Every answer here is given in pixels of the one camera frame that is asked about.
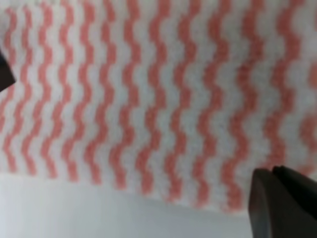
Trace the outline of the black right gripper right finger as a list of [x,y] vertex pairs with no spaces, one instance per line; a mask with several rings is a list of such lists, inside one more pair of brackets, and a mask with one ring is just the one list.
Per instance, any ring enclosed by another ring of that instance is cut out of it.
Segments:
[[290,168],[272,170],[286,192],[272,223],[273,238],[317,236],[317,182]]

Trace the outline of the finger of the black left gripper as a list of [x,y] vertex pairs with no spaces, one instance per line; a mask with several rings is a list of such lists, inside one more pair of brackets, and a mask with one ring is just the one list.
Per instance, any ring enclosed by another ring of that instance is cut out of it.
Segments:
[[5,60],[2,53],[0,53],[0,91],[3,91],[16,82],[12,71]]

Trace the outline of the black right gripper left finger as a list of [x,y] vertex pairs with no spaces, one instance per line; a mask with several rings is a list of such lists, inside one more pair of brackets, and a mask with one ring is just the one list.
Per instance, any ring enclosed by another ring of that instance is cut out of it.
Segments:
[[249,196],[249,219],[254,238],[278,238],[280,231],[274,223],[276,218],[272,214],[269,201],[268,182],[276,179],[276,168],[272,170],[256,169],[252,175]]

